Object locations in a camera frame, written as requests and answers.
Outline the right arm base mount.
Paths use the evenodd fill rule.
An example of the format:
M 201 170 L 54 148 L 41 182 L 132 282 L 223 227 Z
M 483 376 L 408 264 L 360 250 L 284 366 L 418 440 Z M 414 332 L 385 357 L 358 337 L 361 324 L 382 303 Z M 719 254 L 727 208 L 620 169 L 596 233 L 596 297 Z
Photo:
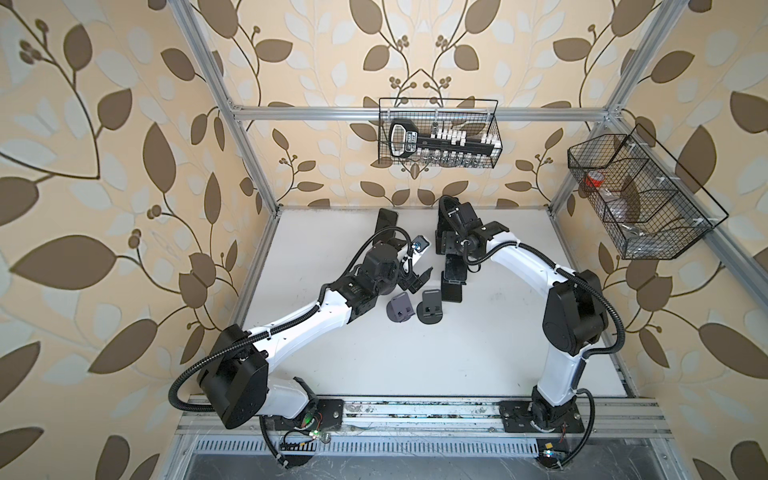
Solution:
M 585 425 L 572 398 L 560 406 L 551 406 L 545 400 L 506 400 L 498 404 L 506 433 L 581 434 Z

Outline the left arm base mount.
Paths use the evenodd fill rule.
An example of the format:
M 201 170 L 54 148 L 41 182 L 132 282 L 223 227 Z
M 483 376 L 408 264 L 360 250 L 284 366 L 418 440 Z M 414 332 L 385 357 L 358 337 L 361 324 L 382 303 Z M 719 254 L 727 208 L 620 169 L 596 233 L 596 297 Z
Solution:
M 343 423 L 345 402 L 340 398 L 324 398 L 311 400 L 310 403 L 294 418 L 270 416 L 267 425 L 274 430 L 318 430 L 337 431 Z

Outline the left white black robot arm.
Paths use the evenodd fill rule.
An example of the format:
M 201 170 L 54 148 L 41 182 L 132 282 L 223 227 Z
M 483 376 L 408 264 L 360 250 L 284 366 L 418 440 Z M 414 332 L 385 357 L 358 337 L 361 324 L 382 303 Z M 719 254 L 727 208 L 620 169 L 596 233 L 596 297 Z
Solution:
M 307 383 L 273 372 L 311 342 L 368 313 L 395 288 L 417 292 L 431 276 L 415 271 L 429 247 L 425 237 L 411 237 L 398 226 L 376 231 L 339 277 L 321 286 L 314 302 L 261 327 L 223 330 L 212 352 L 172 382 L 169 404 L 183 412 L 215 413 L 227 429 L 256 416 L 293 420 L 312 413 L 317 400 Z

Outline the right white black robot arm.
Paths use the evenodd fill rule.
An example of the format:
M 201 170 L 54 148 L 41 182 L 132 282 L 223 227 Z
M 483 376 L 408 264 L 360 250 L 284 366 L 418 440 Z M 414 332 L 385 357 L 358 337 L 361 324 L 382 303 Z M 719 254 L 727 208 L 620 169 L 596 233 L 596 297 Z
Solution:
M 557 264 L 503 224 L 483 222 L 470 203 L 456 197 L 442 196 L 438 209 L 435 238 L 437 253 L 446 258 L 441 275 L 445 301 L 460 303 L 468 274 L 479 272 L 487 261 L 507 268 L 546 299 L 542 330 L 549 350 L 528 410 L 520 417 L 540 431 L 555 429 L 576 412 L 577 387 L 588 359 L 624 346 L 626 331 L 618 312 L 593 272 Z

